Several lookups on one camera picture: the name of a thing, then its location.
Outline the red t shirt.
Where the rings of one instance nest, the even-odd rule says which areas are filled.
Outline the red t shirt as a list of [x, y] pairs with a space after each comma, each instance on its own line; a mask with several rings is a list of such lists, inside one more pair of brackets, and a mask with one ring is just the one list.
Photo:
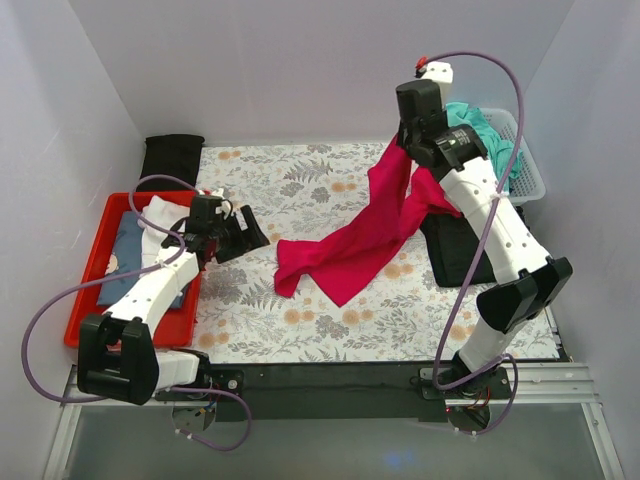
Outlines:
[[412, 166], [407, 153], [391, 141], [367, 172], [369, 204], [348, 225], [321, 241], [279, 241], [275, 292], [292, 297], [308, 275], [341, 307], [384, 269], [427, 215], [459, 218], [433, 175]]

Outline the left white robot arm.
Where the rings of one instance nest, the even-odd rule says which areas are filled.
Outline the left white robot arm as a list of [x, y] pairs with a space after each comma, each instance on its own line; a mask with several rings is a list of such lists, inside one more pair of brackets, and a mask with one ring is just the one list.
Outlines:
[[207, 355], [162, 350], [153, 338], [175, 298], [210, 261], [219, 264], [268, 245], [252, 208], [219, 195], [197, 194], [186, 216], [165, 229], [150, 267], [133, 287], [79, 328], [77, 386], [86, 394], [143, 405], [172, 388], [210, 385]]

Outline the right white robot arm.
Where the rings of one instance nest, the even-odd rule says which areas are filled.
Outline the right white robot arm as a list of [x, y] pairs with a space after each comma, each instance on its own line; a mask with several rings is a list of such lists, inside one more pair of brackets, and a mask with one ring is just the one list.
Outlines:
[[567, 258], [553, 258], [534, 238], [494, 173], [474, 129], [451, 127], [440, 86], [418, 79], [397, 87], [398, 145], [426, 168], [446, 199], [476, 234], [496, 284], [476, 299], [480, 318], [471, 336], [444, 371], [432, 374], [440, 390], [473, 393], [505, 359], [504, 353], [524, 324], [536, 318], [573, 273]]

